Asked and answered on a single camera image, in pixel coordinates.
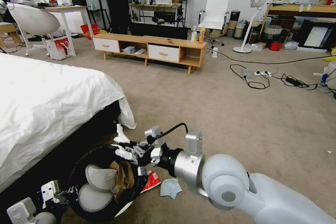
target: floor fan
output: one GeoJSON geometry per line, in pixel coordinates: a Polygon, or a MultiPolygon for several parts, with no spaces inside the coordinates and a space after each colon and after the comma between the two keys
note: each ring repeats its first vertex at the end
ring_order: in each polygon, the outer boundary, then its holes
{"type": "Polygon", "coordinates": [[[266,0],[251,0],[251,8],[257,8],[257,11],[255,12],[255,14],[252,16],[250,24],[248,25],[245,37],[244,37],[244,41],[243,44],[241,45],[241,47],[234,47],[233,50],[237,53],[250,53],[251,49],[250,48],[245,48],[245,44],[246,44],[246,40],[247,37],[249,36],[249,32],[251,30],[251,26],[253,23],[253,20],[255,19],[255,17],[259,14],[259,12],[263,9],[264,3],[266,0]]]}

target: white office chair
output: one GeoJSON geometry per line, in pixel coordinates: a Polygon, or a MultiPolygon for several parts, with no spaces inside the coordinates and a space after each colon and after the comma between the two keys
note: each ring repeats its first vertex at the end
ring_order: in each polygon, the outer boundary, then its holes
{"type": "Polygon", "coordinates": [[[51,33],[57,31],[60,27],[58,19],[49,12],[27,5],[8,3],[7,8],[16,21],[21,33],[28,32],[31,35],[39,35],[42,37],[43,45],[34,44],[33,48],[26,50],[26,56],[30,56],[30,52],[32,51],[41,49],[48,50],[46,40],[43,36],[49,34],[52,38],[51,33]]]}
{"type": "Polygon", "coordinates": [[[220,40],[216,40],[211,37],[213,30],[223,30],[226,23],[226,16],[228,12],[226,11],[228,8],[229,0],[208,0],[206,3],[205,10],[201,10],[198,16],[198,27],[202,27],[204,25],[205,28],[209,29],[209,37],[204,38],[204,40],[209,40],[211,44],[217,41],[224,43],[220,40]],[[204,20],[201,23],[201,15],[205,13],[204,20]]]}

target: red bag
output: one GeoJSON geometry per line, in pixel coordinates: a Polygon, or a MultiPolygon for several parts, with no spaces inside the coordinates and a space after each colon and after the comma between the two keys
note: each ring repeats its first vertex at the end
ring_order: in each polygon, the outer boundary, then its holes
{"type": "MultiPolygon", "coordinates": [[[[83,24],[80,26],[83,33],[87,36],[88,39],[92,39],[91,38],[91,35],[90,35],[90,31],[89,31],[89,27],[88,25],[86,24],[83,24]]],[[[99,34],[99,27],[98,27],[98,24],[91,24],[91,28],[92,28],[92,31],[93,31],[93,35],[96,35],[96,34],[99,34]]]]}
{"type": "Polygon", "coordinates": [[[148,181],[141,193],[148,191],[156,186],[161,184],[161,180],[159,179],[158,175],[155,171],[148,171],[148,181]]]}

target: wooden tv stand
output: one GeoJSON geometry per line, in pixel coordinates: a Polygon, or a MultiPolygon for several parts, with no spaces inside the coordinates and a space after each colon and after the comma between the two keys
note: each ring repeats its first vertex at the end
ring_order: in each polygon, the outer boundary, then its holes
{"type": "Polygon", "coordinates": [[[189,40],[175,38],[162,38],[153,36],[133,36],[112,33],[101,33],[93,36],[93,44],[96,50],[121,55],[132,55],[145,59],[171,62],[188,66],[188,74],[195,67],[200,67],[205,60],[206,42],[199,44],[189,40]],[[126,54],[122,52],[127,46],[135,46],[136,49],[145,48],[143,54],[126,54]]]}

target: orange juice bottle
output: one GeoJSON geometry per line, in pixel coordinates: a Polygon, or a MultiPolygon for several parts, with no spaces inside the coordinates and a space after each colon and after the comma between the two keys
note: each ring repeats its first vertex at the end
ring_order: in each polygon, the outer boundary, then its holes
{"type": "Polygon", "coordinates": [[[200,44],[203,44],[204,42],[204,33],[205,33],[205,28],[204,28],[204,25],[202,25],[202,28],[199,31],[199,39],[198,39],[198,42],[200,44]]]}

